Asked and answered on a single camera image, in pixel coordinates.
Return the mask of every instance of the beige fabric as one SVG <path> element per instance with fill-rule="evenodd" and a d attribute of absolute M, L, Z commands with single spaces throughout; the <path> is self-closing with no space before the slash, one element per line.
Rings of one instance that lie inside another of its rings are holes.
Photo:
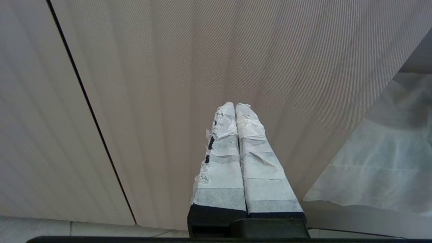
<path fill-rule="evenodd" d="M 134 224 L 46 2 L 0 5 L 0 214 Z"/>
<path fill-rule="evenodd" d="M 54 1 L 139 225 L 185 229 L 206 129 L 248 103 L 302 198 L 432 23 L 431 1 Z"/>

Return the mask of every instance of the black seam line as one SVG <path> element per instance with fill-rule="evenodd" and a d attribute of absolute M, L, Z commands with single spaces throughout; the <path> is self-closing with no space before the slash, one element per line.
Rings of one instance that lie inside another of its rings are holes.
<path fill-rule="evenodd" d="M 76 78 L 78 79 L 79 86 L 81 86 L 81 90 L 83 91 L 83 95 L 84 95 L 84 98 L 86 99 L 87 106 L 89 107 L 90 113 L 92 114 L 93 121 L 95 122 L 96 128 L 98 129 L 99 135 L 101 137 L 102 143 L 104 144 L 104 148 L 105 148 L 105 151 L 106 151 L 106 153 L 108 155 L 108 159 L 111 162 L 111 166 L 112 166 L 112 169 L 114 170 L 115 177 L 117 178 L 118 184 L 120 185 L 121 191 L 123 192 L 124 199 L 126 200 L 127 206 L 129 207 L 130 214 L 132 215 L 133 220 L 134 220 L 134 222 L 136 224 L 137 220 L 135 219 L 135 216 L 134 216 L 134 214 L 132 212 L 132 208 L 130 207 L 129 201 L 127 199 L 126 193 L 124 192 L 123 185 L 121 184 L 120 178 L 118 177 L 117 170 L 115 169 L 114 163 L 112 162 L 111 154 L 108 151 L 108 146 L 105 143 L 105 139 L 104 139 L 104 136 L 102 135 L 101 129 L 99 127 L 99 123 L 96 120 L 95 113 L 93 112 L 93 108 L 90 105 L 89 97 L 87 96 L 86 89 L 84 88 L 83 82 L 81 81 L 81 77 L 79 76 L 78 69 L 77 69 L 77 67 L 75 65 L 75 61 L 73 60 L 72 53 L 70 52 L 69 46 L 67 45 L 66 38 L 64 37 L 64 34 L 63 34 L 62 29 L 61 29 L 60 23 L 58 21 L 57 15 L 56 15 L 56 13 L 54 11 L 54 7 L 53 7 L 53 5 L 51 3 L 51 0 L 46 0 L 46 1 L 47 1 L 49 9 L 51 11 L 51 15 L 53 16 L 55 25 L 57 26 L 57 30 L 58 30 L 58 32 L 60 34 L 61 40 L 63 41 L 64 48 L 66 49 L 67 55 L 69 56 L 69 60 L 70 60 L 70 63 L 72 64 L 72 67 L 73 67 L 73 70 L 75 72 Z"/>

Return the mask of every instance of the black base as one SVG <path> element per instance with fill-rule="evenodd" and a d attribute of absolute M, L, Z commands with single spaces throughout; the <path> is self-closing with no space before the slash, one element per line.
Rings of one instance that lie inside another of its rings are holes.
<path fill-rule="evenodd" d="M 193 204 L 187 215 L 189 237 L 229 237 L 229 225 L 246 216 L 242 210 Z"/>

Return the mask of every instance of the floor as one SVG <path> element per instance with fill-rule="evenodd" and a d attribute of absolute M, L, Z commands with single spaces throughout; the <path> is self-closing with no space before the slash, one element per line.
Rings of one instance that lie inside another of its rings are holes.
<path fill-rule="evenodd" d="M 384 238 L 374 235 L 310 229 L 312 238 Z M 0 216 L 0 243 L 24 243 L 38 236 L 189 237 L 185 230 L 145 228 Z"/>

